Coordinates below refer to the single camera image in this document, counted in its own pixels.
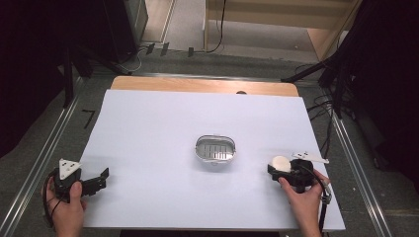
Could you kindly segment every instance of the table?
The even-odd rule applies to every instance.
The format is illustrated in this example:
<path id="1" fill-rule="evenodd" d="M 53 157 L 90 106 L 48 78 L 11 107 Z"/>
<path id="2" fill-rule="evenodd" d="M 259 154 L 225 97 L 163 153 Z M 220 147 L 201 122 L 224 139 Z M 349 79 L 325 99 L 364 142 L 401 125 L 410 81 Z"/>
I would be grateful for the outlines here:
<path id="1" fill-rule="evenodd" d="M 343 31 L 349 30 L 361 0 L 227 0 L 225 21 L 307 28 L 319 60 L 335 50 Z M 220 20 L 223 0 L 207 0 L 205 50 L 209 20 Z"/>
<path id="2" fill-rule="evenodd" d="M 276 96 L 261 96 L 264 88 Z M 230 94 L 237 91 L 249 95 Z M 199 136 L 217 132 L 236 142 L 236 157 L 227 166 L 206 165 L 195 155 Z M 320 155 L 294 85 L 118 77 L 80 160 L 86 177 L 106 167 L 111 174 L 107 188 L 90 197 L 85 226 L 297 228 L 266 169 L 275 155 L 291 157 L 301 149 Z M 323 164 L 314 166 L 327 174 Z M 344 229 L 335 199 L 324 229 Z"/>

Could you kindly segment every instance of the metal container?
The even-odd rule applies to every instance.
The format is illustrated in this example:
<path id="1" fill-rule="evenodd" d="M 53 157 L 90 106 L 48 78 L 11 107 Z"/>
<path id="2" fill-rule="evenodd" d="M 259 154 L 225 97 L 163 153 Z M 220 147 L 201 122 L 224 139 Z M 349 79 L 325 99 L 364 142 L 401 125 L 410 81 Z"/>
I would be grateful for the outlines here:
<path id="1" fill-rule="evenodd" d="M 229 137 L 204 135 L 197 140 L 195 152 L 204 162 L 217 165 L 231 161 L 236 150 L 234 141 Z"/>

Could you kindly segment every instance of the white tag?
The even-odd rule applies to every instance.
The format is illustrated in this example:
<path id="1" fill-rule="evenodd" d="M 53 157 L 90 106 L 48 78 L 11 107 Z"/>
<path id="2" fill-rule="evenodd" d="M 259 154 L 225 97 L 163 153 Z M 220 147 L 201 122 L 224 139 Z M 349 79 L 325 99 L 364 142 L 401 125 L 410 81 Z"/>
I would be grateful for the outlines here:
<path id="1" fill-rule="evenodd" d="M 74 173 L 81 164 L 74 161 L 67 161 L 64 159 L 59 160 L 59 179 L 64 180 L 68 176 Z"/>
<path id="2" fill-rule="evenodd" d="M 293 153 L 293 157 L 301 159 L 301 160 L 307 160 L 307 161 L 314 161 L 314 162 L 329 164 L 329 160 L 323 159 L 323 158 L 315 156 L 315 155 L 308 154 L 308 152 L 306 152 L 306 151 L 305 152 Z"/>

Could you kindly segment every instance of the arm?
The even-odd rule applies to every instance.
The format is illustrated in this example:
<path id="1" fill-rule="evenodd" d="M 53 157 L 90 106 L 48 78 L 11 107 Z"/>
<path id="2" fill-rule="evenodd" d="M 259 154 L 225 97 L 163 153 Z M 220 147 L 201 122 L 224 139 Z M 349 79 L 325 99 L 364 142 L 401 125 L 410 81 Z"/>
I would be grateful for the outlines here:
<path id="1" fill-rule="evenodd" d="M 314 170 L 314 174 L 327 184 L 329 179 L 318 171 Z M 320 205 L 320 197 L 322 193 L 321 186 L 315 183 L 307 192 L 303 194 L 296 193 L 284 178 L 279 178 L 279 182 L 286 193 L 293 214 L 301 229 L 302 235 L 305 237 L 321 236 L 318 227 L 318 208 Z"/>
<path id="2" fill-rule="evenodd" d="M 83 227 L 84 209 L 86 202 L 81 200 L 82 186 L 75 182 L 70 190 L 70 203 L 59 201 L 51 189 L 52 178 L 46 188 L 49 213 L 55 226 L 57 237 L 78 237 Z"/>

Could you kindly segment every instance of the white tabletop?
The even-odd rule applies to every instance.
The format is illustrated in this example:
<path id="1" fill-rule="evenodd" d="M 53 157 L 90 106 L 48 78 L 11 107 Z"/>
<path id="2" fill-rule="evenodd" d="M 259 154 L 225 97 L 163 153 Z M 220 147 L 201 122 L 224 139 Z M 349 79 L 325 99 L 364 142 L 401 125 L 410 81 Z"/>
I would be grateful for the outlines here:
<path id="1" fill-rule="evenodd" d="M 213 134 L 235 142 L 227 166 L 195 154 L 197 139 Z M 110 90 L 80 161 L 84 179 L 110 168 L 107 187 L 88 197 L 85 226 L 297 228 L 267 173 L 273 157 L 296 151 L 320 156 L 302 98 Z M 324 230 L 344 228 L 333 197 Z"/>

